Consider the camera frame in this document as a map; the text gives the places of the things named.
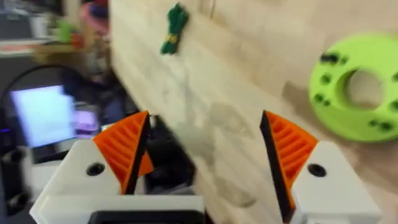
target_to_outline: monitor screen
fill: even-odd
[[[75,137],[73,98],[61,85],[12,91],[11,98],[29,147]]]

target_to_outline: black screw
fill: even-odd
[[[323,54],[321,55],[321,63],[337,64],[339,60],[338,54]]]
[[[314,175],[315,177],[324,177],[326,176],[326,170],[323,166],[318,164],[310,164],[307,166],[308,171]]]
[[[105,170],[105,165],[99,162],[95,162],[87,168],[87,175],[89,176],[96,176],[102,174]]]

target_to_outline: green cable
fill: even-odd
[[[176,4],[169,13],[169,34],[167,35],[166,41],[163,43],[161,54],[175,54],[178,49],[178,43],[180,42],[180,36],[185,24],[188,22],[188,12],[180,5]]]

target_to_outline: green disc with holes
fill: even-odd
[[[382,81],[384,99],[376,109],[353,105],[346,97],[349,78],[357,70]],[[315,114],[346,139],[376,142],[398,137],[398,37],[356,35],[338,42],[316,64],[309,97]]]

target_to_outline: wooden tabletop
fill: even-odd
[[[335,40],[398,27],[391,23],[398,3],[180,2],[190,21],[178,54],[169,56],[159,52],[175,1],[110,1],[113,67],[140,108],[161,115],[193,159],[195,190],[214,221],[282,223],[259,130],[269,110],[339,144],[384,212],[382,223],[397,223],[396,142],[359,144],[335,136],[313,115],[306,88],[317,58]]]

